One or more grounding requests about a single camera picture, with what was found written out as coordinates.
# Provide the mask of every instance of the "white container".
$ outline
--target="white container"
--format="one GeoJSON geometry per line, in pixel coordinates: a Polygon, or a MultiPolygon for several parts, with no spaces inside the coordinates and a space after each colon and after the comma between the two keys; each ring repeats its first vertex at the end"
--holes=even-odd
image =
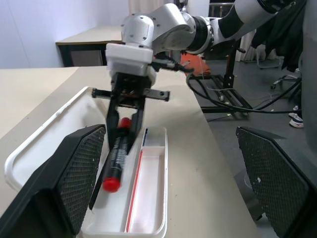
{"type": "MultiPolygon", "coordinates": [[[[83,88],[7,158],[4,177],[14,190],[22,188],[65,136],[105,122],[107,109],[103,99],[93,99],[91,91],[92,88],[83,88]]],[[[108,153],[106,137],[99,168],[108,153]]],[[[163,238],[167,229],[167,184],[166,130],[146,128],[126,158],[121,188],[116,193],[100,190],[92,211],[87,209],[81,235],[163,238]]]]}

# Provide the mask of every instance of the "table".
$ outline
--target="table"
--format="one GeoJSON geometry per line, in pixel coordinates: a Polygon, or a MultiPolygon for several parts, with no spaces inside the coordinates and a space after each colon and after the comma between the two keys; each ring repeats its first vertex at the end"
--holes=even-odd
{"type": "Polygon", "coordinates": [[[56,45],[65,67],[74,66],[71,52],[72,51],[100,51],[103,65],[106,62],[106,45],[107,43],[121,42],[120,26],[99,26],[77,35],[68,37],[64,40],[57,41],[56,45]]]}
{"type": "MultiPolygon", "coordinates": [[[[110,90],[110,76],[105,66],[0,70],[0,78],[3,88],[12,84],[13,79],[29,81],[27,85],[16,84],[23,93],[18,95],[19,100],[14,105],[1,104],[2,114],[11,115],[0,125],[2,130],[10,129],[0,139],[2,166],[15,148],[84,86],[110,90]],[[35,86],[40,84],[40,79],[45,80],[45,85],[35,86]],[[15,113],[24,108],[28,110],[15,113]]],[[[161,70],[154,88],[171,91],[169,102],[146,101],[143,124],[167,129],[166,238],[259,238],[223,154],[194,94],[185,83],[185,75],[161,70]]],[[[2,170],[0,194],[2,214],[16,194],[5,184],[2,170]]]]}

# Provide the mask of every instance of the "gray floor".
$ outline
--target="gray floor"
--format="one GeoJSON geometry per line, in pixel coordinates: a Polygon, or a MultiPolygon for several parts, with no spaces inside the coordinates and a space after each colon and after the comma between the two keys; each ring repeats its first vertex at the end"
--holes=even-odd
{"type": "MultiPolygon", "coordinates": [[[[226,69],[225,61],[211,61],[208,62],[208,65],[211,68],[212,74],[224,75],[226,69]]],[[[281,70],[280,68],[260,70],[256,63],[236,62],[234,74],[236,76],[234,88],[251,106],[256,106],[262,101],[270,99],[271,95],[280,94],[292,85],[290,82],[285,82],[283,85],[277,86],[275,90],[271,90],[270,85],[273,82],[283,75],[290,74],[290,72],[281,70]]],[[[198,91],[202,92],[202,90],[199,90],[199,86],[195,81],[192,80],[191,83],[198,91]]],[[[214,86],[210,80],[204,80],[204,84],[209,88],[214,86]]],[[[217,98],[214,92],[211,90],[209,92],[211,97],[217,98]]],[[[213,106],[212,103],[199,96],[197,96],[197,99],[201,106],[213,106]]],[[[285,98],[277,101],[272,106],[266,108],[266,110],[287,111],[292,110],[294,105],[295,102],[289,102],[288,99],[285,98]]],[[[250,113],[247,117],[239,113],[236,115],[237,117],[235,118],[230,116],[209,122],[209,126],[234,176],[245,168],[243,157],[239,150],[238,140],[235,136],[237,126],[253,127],[289,138],[317,165],[315,157],[306,144],[305,130],[292,128],[289,125],[290,118],[287,114],[266,115],[250,113]]],[[[205,114],[206,119],[215,119],[223,116],[226,116],[226,114],[205,114]]],[[[263,238],[277,237],[266,217],[258,221],[257,226],[263,238]]]]}

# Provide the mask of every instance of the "red marker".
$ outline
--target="red marker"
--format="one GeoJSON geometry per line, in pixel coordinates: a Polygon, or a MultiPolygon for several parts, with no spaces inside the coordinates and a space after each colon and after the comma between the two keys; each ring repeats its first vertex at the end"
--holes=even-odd
{"type": "Polygon", "coordinates": [[[114,142],[110,163],[106,169],[103,188],[108,192],[117,192],[121,186],[121,176],[128,148],[128,134],[131,126],[129,118],[123,118],[117,128],[117,136],[114,142]]]}

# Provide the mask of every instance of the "plastic lid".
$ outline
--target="plastic lid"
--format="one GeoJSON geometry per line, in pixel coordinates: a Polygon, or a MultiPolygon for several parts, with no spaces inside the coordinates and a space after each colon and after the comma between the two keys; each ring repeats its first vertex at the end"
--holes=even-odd
{"type": "Polygon", "coordinates": [[[118,128],[129,128],[131,126],[130,118],[122,118],[118,128]]]}
{"type": "Polygon", "coordinates": [[[117,178],[106,178],[103,182],[103,188],[107,192],[117,192],[120,188],[120,181],[117,178]]]}

